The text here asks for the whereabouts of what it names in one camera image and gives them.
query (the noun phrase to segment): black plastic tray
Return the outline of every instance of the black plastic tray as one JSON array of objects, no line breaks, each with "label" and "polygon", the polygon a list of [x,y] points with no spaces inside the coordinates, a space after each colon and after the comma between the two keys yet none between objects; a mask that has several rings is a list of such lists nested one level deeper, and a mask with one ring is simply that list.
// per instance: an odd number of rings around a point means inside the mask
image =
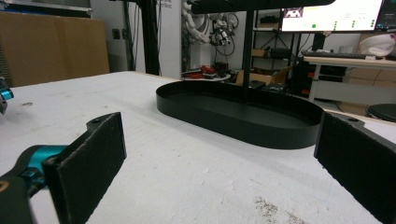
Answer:
[{"label": "black plastic tray", "polygon": [[165,115],[269,148],[296,149],[318,141],[324,111],[306,100],[269,91],[208,82],[179,81],[157,89]]}]

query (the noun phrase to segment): desk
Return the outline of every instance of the desk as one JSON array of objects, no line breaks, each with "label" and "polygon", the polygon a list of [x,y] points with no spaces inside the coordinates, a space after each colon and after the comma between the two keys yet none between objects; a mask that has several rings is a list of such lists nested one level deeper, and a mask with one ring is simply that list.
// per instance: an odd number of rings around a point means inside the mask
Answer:
[{"label": "desk", "polygon": [[396,103],[396,89],[318,80],[322,65],[396,70],[396,62],[319,57],[304,57],[304,61],[317,66],[308,98],[310,102],[321,98],[362,105]]},{"label": "desk", "polygon": [[[69,145],[85,123],[120,111],[127,159],[89,223],[378,223],[314,158],[314,147],[255,147],[165,116],[158,87],[134,72],[12,89],[0,117],[0,174],[33,145]],[[396,143],[396,126],[365,119]],[[31,200],[57,223],[50,193]]]}]

